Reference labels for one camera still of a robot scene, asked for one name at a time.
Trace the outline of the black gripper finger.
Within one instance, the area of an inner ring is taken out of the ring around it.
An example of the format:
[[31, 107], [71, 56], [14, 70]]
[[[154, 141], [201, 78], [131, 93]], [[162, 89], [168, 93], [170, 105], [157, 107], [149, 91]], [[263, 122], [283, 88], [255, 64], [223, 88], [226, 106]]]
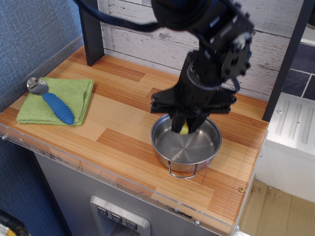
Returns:
[[171, 130], [175, 133], [180, 133], [185, 124], [186, 117], [177, 110], [170, 111], [169, 116], [172, 121]]
[[189, 133], [195, 132], [208, 118], [209, 113], [199, 113], [187, 118]]

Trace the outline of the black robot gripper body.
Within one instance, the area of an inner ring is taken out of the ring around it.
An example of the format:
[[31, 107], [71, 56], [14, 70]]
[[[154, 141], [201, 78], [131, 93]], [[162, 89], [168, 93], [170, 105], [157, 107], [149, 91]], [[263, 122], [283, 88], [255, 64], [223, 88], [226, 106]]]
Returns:
[[202, 50], [187, 54], [177, 84], [152, 95], [151, 113], [229, 113], [235, 91], [222, 88], [220, 66]]

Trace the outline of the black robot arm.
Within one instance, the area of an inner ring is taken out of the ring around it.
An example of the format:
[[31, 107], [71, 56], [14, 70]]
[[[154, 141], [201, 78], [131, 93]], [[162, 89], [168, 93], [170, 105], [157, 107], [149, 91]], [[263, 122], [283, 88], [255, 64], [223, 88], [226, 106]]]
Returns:
[[240, 90], [237, 77], [250, 67], [253, 24], [230, 0], [155, 0], [157, 21], [198, 38], [177, 84], [152, 96], [150, 111], [168, 113], [173, 132], [195, 132], [212, 113], [227, 114]]

